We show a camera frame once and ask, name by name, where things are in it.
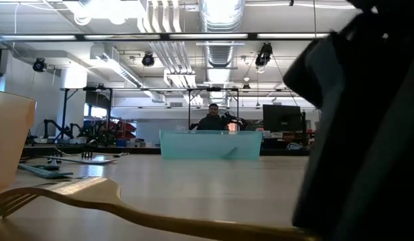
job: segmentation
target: silver duct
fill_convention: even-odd
[[[203,32],[237,32],[243,22],[245,0],[199,0]],[[232,66],[234,46],[206,46],[208,67]],[[211,82],[228,81],[230,70],[207,70]]]

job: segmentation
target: dark shirt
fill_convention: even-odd
[[[206,117],[200,120],[197,130],[226,131],[228,130],[227,127],[226,121],[220,116],[207,114]]]

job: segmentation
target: desk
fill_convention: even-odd
[[[29,164],[45,163],[44,159]],[[161,160],[128,155],[106,166],[63,163],[74,176],[115,180],[122,199],[146,212],[290,226],[307,157],[261,157],[260,161]],[[12,187],[48,182],[18,170]],[[205,240],[137,226],[112,214],[84,210],[44,197],[0,218],[0,241]]]

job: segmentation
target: spotlight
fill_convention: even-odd
[[[249,84],[243,84],[243,90],[248,90],[250,89],[250,85]]]
[[[271,54],[273,54],[273,47],[271,47],[270,43],[264,43],[256,58],[256,67],[260,68],[266,66],[270,60]]]
[[[36,72],[45,72],[46,70],[45,58],[36,58],[36,61],[33,64],[33,70]]]
[[[153,58],[153,54],[152,53],[146,53],[145,57],[143,57],[143,59],[141,60],[141,63],[146,67],[152,66],[155,63],[155,59]]]

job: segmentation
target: ceiling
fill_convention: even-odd
[[[34,6],[48,9],[49,7],[36,1]],[[316,20],[313,7],[302,6],[253,6],[256,4],[288,3],[289,1],[259,1],[246,0],[242,32],[283,32],[283,33],[313,33],[328,32],[331,29],[339,30],[349,19],[352,19],[357,11],[355,9],[323,9],[316,8]],[[301,4],[312,4],[312,1],[295,1]],[[194,11],[198,6],[197,0],[184,0],[180,4],[185,8],[180,13],[180,23],[185,32],[198,32],[200,30],[199,11]],[[316,1],[316,5],[348,6],[344,0],[321,0]],[[63,4],[54,4],[55,8],[65,8]],[[108,19],[93,19],[86,26],[78,26],[78,29],[69,22],[73,21],[73,14],[70,11],[60,11],[63,16],[55,11],[41,10],[27,5],[0,4],[0,33],[137,33],[137,20],[129,19],[122,25],[114,25]],[[271,42],[273,46],[274,58],[267,65],[264,73],[258,74],[252,59],[260,50],[262,42],[247,41],[244,46],[239,46],[235,52],[234,66],[237,70],[232,70],[229,86],[241,87],[246,83],[243,78],[249,77],[252,88],[277,88],[282,85],[282,74],[292,64],[294,59],[308,45],[309,41],[277,41]],[[166,87],[163,81],[164,68],[160,61],[156,59],[152,67],[143,67],[141,59],[145,52],[151,52],[147,42],[109,42],[119,50],[121,61],[128,65],[138,76],[142,77],[144,83],[150,87]],[[98,63],[90,60],[90,48],[93,43],[73,42],[73,43],[27,43],[18,44],[21,48],[33,48],[35,50],[62,50],[76,56],[89,66],[96,67]],[[203,84],[206,81],[205,61],[203,58],[203,48],[196,46],[196,42],[186,42],[186,52],[190,57],[193,69],[196,71],[196,83]],[[98,74],[89,73],[90,82],[101,82],[110,86],[124,87],[125,81],[114,71],[105,68],[96,68],[107,76],[107,79],[99,77]],[[260,93],[263,96],[285,93]],[[142,92],[120,92],[116,96],[122,97],[146,97]]]

